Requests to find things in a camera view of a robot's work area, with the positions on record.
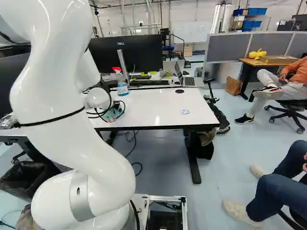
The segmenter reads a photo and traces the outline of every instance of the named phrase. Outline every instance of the keyboard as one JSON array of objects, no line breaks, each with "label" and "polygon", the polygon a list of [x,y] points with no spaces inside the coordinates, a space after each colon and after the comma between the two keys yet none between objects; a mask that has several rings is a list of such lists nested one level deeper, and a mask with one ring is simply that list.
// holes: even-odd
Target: keyboard
[{"label": "keyboard", "polygon": [[151,78],[151,75],[148,76],[142,76],[141,74],[129,75],[129,78],[135,80],[149,80]]},{"label": "keyboard", "polygon": [[129,86],[168,85],[168,80],[132,80]]},{"label": "keyboard", "polygon": [[185,77],[184,84],[185,86],[195,86],[195,80],[192,77]]}]

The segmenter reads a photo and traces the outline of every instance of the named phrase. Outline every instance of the orange shirt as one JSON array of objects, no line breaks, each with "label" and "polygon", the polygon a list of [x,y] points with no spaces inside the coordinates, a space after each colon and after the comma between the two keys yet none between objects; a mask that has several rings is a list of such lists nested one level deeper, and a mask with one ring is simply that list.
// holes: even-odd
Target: orange shirt
[{"label": "orange shirt", "polygon": [[296,72],[289,81],[304,83],[307,85],[307,57],[299,59],[295,63],[283,68],[280,75],[283,73],[287,75],[289,72]]}]

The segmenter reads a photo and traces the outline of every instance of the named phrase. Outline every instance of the yellow toy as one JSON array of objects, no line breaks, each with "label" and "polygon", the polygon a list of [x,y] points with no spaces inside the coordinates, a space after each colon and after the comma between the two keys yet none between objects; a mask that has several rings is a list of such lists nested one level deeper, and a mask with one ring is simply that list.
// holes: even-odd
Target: yellow toy
[{"label": "yellow toy", "polygon": [[260,48],[257,52],[256,51],[252,51],[249,53],[248,57],[251,59],[255,59],[258,60],[259,56],[266,56],[267,55],[267,51],[261,51],[262,48]]}]

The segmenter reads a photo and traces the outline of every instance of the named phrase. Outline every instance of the whiteboard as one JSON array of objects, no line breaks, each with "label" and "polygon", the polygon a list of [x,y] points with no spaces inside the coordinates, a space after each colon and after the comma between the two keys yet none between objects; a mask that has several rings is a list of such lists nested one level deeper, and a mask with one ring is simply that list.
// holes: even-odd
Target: whiteboard
[{"label": "whiteboard", "polygon": [[[175,22],[172,23],[173,34],[181,37],[185,43],[205,42],[211,30],[212,22]],[[183,43],[174,37],[174,43]]]}]

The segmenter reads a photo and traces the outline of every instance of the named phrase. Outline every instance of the hand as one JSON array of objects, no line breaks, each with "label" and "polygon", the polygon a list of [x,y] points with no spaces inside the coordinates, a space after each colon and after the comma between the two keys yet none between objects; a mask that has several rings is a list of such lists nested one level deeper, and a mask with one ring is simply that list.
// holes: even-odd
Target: hand
[{"label": "hand", "polygon": [[[304,155],[304,160],[307,161],[307,153]],[[303,170],[304,170],[305,172],[307,172],[307,164],[306,164],[306,163],[303,164]]]},{"label": "hand", "polygon": [[279,81],[282,83],[288,83],[288,80],[286,79],[287,75],[285,73],[283,73],[280,77],[279,77]]}]

